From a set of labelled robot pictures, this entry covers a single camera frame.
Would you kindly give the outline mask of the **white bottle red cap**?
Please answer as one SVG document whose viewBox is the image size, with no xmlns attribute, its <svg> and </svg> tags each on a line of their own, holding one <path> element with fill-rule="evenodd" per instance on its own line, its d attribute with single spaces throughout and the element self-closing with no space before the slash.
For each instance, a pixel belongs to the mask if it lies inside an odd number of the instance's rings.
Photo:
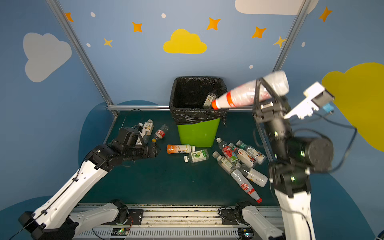
<svg viewBox="0 0 384 240">
<path fill-rule="evenodd" d="M 284 71 L 270 73 L 264 76 L 264 80 L 279 96 L 286 95 L 290 90 L 288 79 Z M 213 101 L 213 109 L 229 109 L 252 105 L 255 98 L 256 82 L 257 80 L 247 82 L 223 94 Z"/>
</svg>

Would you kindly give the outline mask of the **clear square osmanthus tea bottle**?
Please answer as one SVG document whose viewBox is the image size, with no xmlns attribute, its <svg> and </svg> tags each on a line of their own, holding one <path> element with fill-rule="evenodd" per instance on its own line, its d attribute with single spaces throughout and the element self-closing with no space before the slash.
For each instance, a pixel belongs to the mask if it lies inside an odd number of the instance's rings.
<svg viewBox="0 0 384 240">
<path fill-rule="evenodd" d="M 141 136 L 143 138 L 143 143 L 148 143 L 150 137 L 151 137 L 151 134 L 152 134 L 152 131 L 153 131 L 153 128 L 154 128 L 154 123 L 153 123 L 153 120 L 151 119 L 148 119 L 144 126 L 143 126 L 143 129 L 142 129 L 142 133 L 141 133 Z"/>
</svg>

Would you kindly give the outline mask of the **clear lime juice bottle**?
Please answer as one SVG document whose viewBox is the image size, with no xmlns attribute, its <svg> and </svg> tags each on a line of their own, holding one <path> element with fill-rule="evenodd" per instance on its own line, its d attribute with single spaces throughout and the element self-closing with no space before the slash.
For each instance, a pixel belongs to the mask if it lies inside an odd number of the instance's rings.
<svg viewBox="0 0 384 240">
<path fill-rule="evenodd" d="M 208 160 L 209 158 L 210 156 L 209 156 L 208 150 L 204 149 L 200 151 L 191 152 L 187 156 L 184 156 L 184 162 L 197 163 L 197 162 Z"/>
</svg>

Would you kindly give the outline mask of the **clear bottle green cap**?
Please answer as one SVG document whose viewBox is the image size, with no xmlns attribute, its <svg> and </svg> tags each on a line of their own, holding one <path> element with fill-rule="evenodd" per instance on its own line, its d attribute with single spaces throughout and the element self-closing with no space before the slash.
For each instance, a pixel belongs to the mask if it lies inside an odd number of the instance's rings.
<svg viewBox="0 0 384 240">
<path fill-rule="evenodd" d="M 268 182 L 268 177 L 264 174 L 258 172 L 257 170 L 250 168 L 245 164 L 236 164 L 236 168 L 251 182 L 255 183 L 259 187 L 265 187 Z"/>
</svg>

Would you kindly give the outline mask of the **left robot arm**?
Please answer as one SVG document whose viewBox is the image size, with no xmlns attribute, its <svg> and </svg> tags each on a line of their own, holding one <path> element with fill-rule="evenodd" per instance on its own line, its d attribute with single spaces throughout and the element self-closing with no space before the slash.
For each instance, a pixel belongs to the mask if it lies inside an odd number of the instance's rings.
<svg viewBox="0 0 384 240">
<path fill-rule="evenodd" d="M 117 138 L 91 150 L 75 174 L 45 204 L 25 212 L 19 223 L 34 240 L 71 240 L 96 226 L 132 225 L 134 220 L 125 204 L 113 200 L 97 209 L 73 215 L 72 210 L 89 190 L 125 161 L 155 158 L 161 151 L 156 143 L 137 145 L 143 140 L 139 130 L 121 128 Z"/>
</svg>

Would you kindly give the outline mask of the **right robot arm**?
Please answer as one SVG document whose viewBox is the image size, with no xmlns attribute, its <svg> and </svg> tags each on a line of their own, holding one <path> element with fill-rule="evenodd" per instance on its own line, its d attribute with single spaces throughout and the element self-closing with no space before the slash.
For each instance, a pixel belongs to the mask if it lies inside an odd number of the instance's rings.
<svg viewBox="0 0 384 240">
<path fill-rule="evenodd" d="M 264 128 L 270 145 L 268 155 L 270 186 L 282 211 L 284 230 L 268 221 L 253 205 L 240 204 L 243 221 L 263 240 L 314 240 L 311 214 L 310 174 L 327 172 L 333 161 L 333 143 L 325 135 L 296 137 L 290 118 L 311 116 L 335 98 L 316 82 L 304 92 L 305 99 L 293 109 L 263 78 L 256 81 L 253 117 Z"/>
</svg>

